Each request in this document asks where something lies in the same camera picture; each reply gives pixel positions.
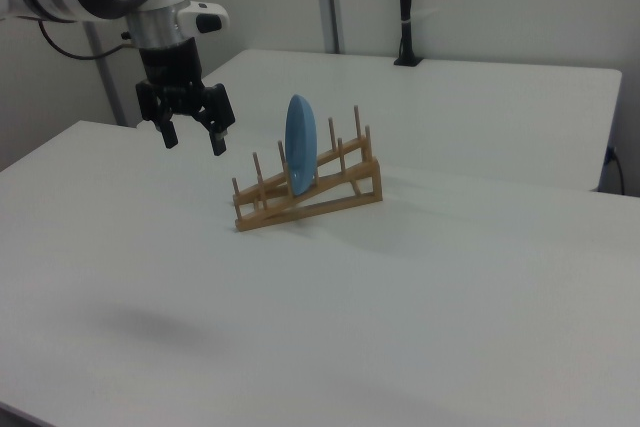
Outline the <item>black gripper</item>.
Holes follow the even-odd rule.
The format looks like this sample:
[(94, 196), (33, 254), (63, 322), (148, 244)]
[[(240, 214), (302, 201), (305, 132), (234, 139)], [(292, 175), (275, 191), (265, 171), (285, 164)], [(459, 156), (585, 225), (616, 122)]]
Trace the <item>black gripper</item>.
[(221, 156), (235, 115), (223, 84), (204, 87), (196, 41), (140, 49), (139, 54), (146, 74), (146, 79), (135, 86), (142, 119), (154, 124), (165, 147), (171, 149), (178, 144), (173, 114), (194, 114), (209, 133), (213, 154)]

